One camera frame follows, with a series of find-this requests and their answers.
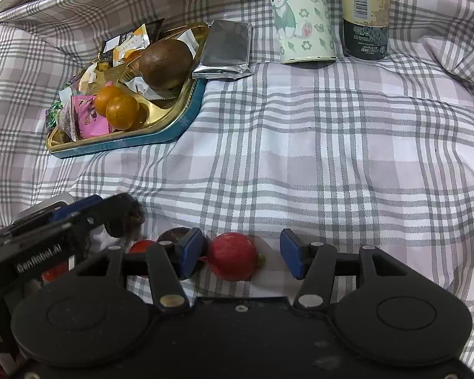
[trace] pink candy wrapper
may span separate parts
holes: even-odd
[[[77,113],[78,132],[81,139],[110,134],[114,129],[107,119],[96,112],[94,95],[73,95],[72,106]]]

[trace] metal screw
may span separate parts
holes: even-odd
[[[248,312],[249,308],[246,305],[237,305],[235,310],[237,312]]]
[[[169,293],[160,298],[160,303],[166,308],[177,308],[178,306],[184,305],[185,299],[181,295]]]
[[[316,306],[320,306],[323,303],[323,298],[320,295],[307,293],[298,299],[298,303],[300,303],[300,305],[302,305],[304,308],[314,308]]]

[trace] snack packet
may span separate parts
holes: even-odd
[[[76,118],[72,103],[63,106],[57,115],[58,129],[65,132],[72,141],[77,141]]]
[[[149,36],[145,30],[145,25],[142,24],[130,37],[112,51],[112,65],[115,67],[124,64],[128,58],[134,58],[132,55],[136,51],[142,51],[148,45]]]
[[[79,91],[83,94],[94,94],[105,84],[104,73],[96,69],[97,63],[91,64],[79,80]]]
[[[192,78],[237,80],[253,74],[249,68],[251,24],[214,20]]]
[[[119,36],[111,38],[110,40],[102,42],[99,51],[99,64],[97,65],[96,69],[99,71],[105,71],[110,67],[113,67],[115,65],[113,59],[115,48],[121,46],[126,40],[132,38],[135,33],[145,34],[149,42],[143,48],[134,48],[133,52],[130,52],[129,55],[127,55],[126,59],[128,59],[130,55],[132,55],[135,51],[143,50],[149,44],[154,43],[158,39],[158,34],[160,33],[160,27],[162,25],[162,22],[163,18],[161,18],[160,20],[148,22],[142,24],[135,31],[130,30],[124,34],[120,34]]]
[[[77,113],[78,131],[81,139],[98,137],[114,131],[107,119],[96,112],[94,102],[94,95],[72,96],[72,106]]]
[[[59,91],[59,99],[57,99],[54,104],[49,107],[49,110],[46,110],[46,128],[49,132],[51,132],[57,126],[58,113],[60,110],[66,106],[67,103],[71,102],[70,96],[72,95],[72,88],[77,90],[77,88],[73,86],[76,85],[75,83],[78,84],[78,80],[81,78],[83,73],[84,70],[82,70],[78,75],[72,77]]]
[[[198,42],[195,36],[193,35],[193,31],[186,30],[179,37],[177,37],[177,40],[180,40],[184,44],[186,44],[188,48],[190,49],[191,56],[195,58],[195,55],[197,54],[197,51],[198,51]]]

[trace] dark green can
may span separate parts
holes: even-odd
[[[390,1],[342,0],[346,54],[369,61],[378,61],[386,56]]]

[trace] cartoon cat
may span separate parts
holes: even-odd
[[[270,0],[274,9],[274,21],[276,23],[279,39],[284,40],[291,37],[309,37],[312,33],[312,25],[305,22],[301,29],[297,30],[297,21],[288,0]]]

